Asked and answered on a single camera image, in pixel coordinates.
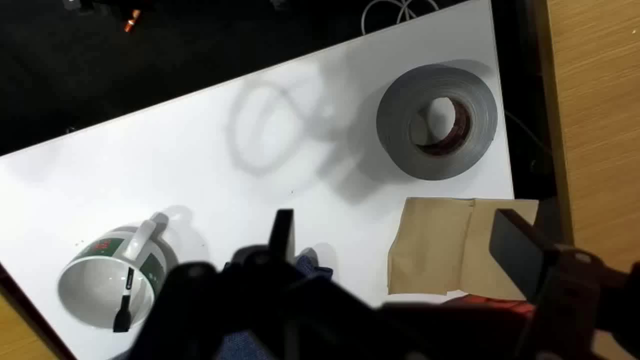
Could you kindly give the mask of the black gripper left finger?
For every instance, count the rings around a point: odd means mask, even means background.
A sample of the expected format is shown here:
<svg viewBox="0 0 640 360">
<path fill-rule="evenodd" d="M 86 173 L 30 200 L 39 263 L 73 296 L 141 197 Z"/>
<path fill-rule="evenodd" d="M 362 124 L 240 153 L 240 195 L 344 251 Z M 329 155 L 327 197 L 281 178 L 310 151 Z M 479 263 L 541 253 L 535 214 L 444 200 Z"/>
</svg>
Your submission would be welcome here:
<svg viewBox="0 0 640 360">
<path fill-rule="evenodd" d="M 293 255 L 293 210 L 279 208 L 275 211 L 269 237 L 268 251 L 273 259 L 288 262 Z"/>
</svg>

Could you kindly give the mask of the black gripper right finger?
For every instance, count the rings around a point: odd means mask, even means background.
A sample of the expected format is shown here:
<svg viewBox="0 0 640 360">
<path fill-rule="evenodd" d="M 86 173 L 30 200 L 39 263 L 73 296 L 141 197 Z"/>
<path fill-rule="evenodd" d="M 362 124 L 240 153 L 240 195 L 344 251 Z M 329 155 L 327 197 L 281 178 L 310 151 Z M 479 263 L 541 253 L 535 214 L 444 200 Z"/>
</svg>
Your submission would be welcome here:
<svg viewBox="0 0 640 360">
<path fill-rule="evenodd" d="M 562 246 L 515 210 L 500 208 L 493 214 L 489 255 L 528 302 L 545 303 L 558 298 Z"/>
</svg>

